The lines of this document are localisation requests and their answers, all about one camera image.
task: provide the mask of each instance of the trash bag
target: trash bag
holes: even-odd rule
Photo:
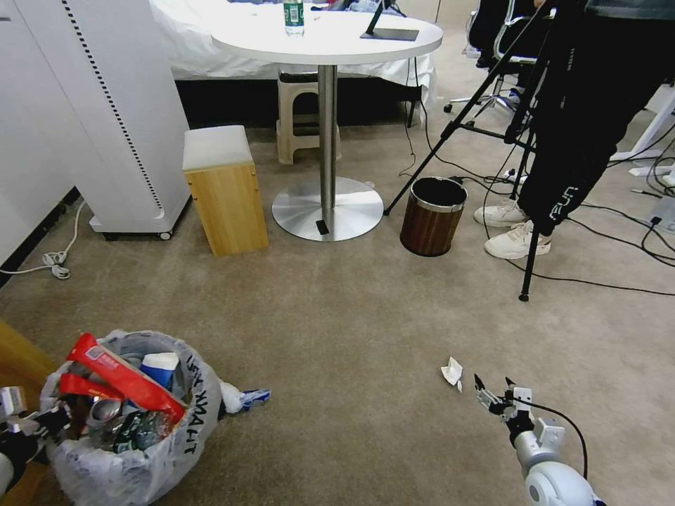
[[[98,342],[117,355],[173,351],[180,358],[176,382],[188,392],[188,407],[171,434],[145,451],[111,453],[94,448],[89,438],[50,443],[47,455],[66,495],[76,506],[144,506],[156,501],[192,469],[218,423],[221,381],[199,353],[185,342],[153,331],[114,330]],[[58,381],[73,362],[49,375],[40,408],[58,400]]]

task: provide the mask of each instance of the tripod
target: tripod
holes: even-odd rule
[[[529,105],[532,102],[534,93],[536,89],[539,87],[539,82],[541,81],[541,78],[544,75],[544,70],[546,69],[548,62],[551,59],[551,54],[553,52],[553,39],[555,39],[555,34],[558,32],[558,30],[561,30],[561,25],[565,24],[567,18],[567,11],[571,10],[570,8],[572,6],[566,6],[565,8],[561,9],[560,4],[563,3],[564,1],[560,0],[547,0],[543,6],[537,9],[536,13],[525,25],[521,33],[519,33],[519,35],[514,39],[513,43],[506,50],[502,59],[499,62],[497,62],[497,64],[492,68],[492,70],[490,70],[485,80],[474,92],[474,94],[471,96],[471,99],[466,103],[464,108],[457,114],[455,119],[449,122],[448,125],[445,127],[445,129],[440,135],[439,141],[432,148],[432,150],[429,152],[429,154],[421,163],[421,165],[417,168],[417,170],[415,170],[413,176],[404,184],[399,194],[395,197],[395,199],[393,199],[392,203],[389,204],[389,207],[385,209],[383,213],[385,216],[389,216],[396,203],[398,203],[401,197],[403,197],[406,191],[408,191],[408,189],[412,186],[412,184],[415,182],[415,180],[418,178],[418,176],[421,174],[421,172],[424,170],[427,164],[431,161],[431,159],[434,156],[436,156],[440,148],[446,143],[446,141],[450,138],[450,136],[458,129],[464,129],[476,132],[478,134],[494,138],[500,138],[506,144],[516,144],[521,148],[523,148],[522,158],[520,160],[520,165],[518,167],[518,171],[515,176],[515,183],[513,184],[513,190],[510,195],[510,198],[512,200],[516,198],[518,191],[518,183],[520,182],[522,173],[525,170],[525,167],[527,166],[527,158],[529,157],[529,154],[534,151],[532,147],[534,141],[534,130],[531,127],[529,127],[527,141],[525,143],[520,141],[520,136],[525,132],[524,126],[525,115],[527,114]],[[534,24],[540,22],[546,16],[549,15],[549,13],[551,12],[551,8],[556,8],[557,12],[555,14],[555,18],[553,19],[551,28],[548,31],[543,44],[541,45],[541,50],[539,51],[536,63],[534,64],[534,68],[532,69],[532,75],[530,76],[527,82],[525,91],[523,92],[520,100],[520,104],[518,105],[518,108],[516,109],[513,115],[513,119],[511,120],[511,123],[507,127],[506,132],[504,134],[500,134],[497,132],[477,128],[472,122],[463,123],[464,118],[466,118],[466,116],[469,114],[473,106],[478,103],[478,101],[483,96],[485,90],[487,90],[488,87],[492,84],[492,82],[500,75],[504,67],[509,64],[511,57],[515,54],[515,51],[518,47],[518,43],[525,38],[528,31]],[[532,241],[529,244],[529,253],[527,255],[525,276],[522,281],[522,289],[520,291],[520,296],[518,297],[518,299],[523,302],[529,300],[529,286],[532,281],[532,271],[534,269],[534,256],[538,240],[539,240],[539,231],[537,230],[536,227],[534,227],[534,230],[532,231]]]

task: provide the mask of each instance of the white cushion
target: white cushion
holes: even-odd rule
[[[252,162],[246,132],[241,125],[215,126],[185,133],[184,171]]]

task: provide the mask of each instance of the round white table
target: round white table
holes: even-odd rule
[[[373,14],[305,9],[303,37],[285,33],[282,5],[259,13],[233,13],[212,28],[212,37],[239,56],[319,68],[320,181],[303,181],[279,193],[272,204],[276,222],[298,237],[315,241],[351,239],[382,218],[382,199],[370,186],[335,177],[337,65],[381,63],[430,53],[443,31],[413,18],[383,15],[379,28],[419,30],[415,41],[362,39]]]

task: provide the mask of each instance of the black pants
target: black pants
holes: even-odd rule
[[[518,200],[544,235],[584,201],[628,124],[675,72],[673,21],[578,15],[573,25],[555,39]]]

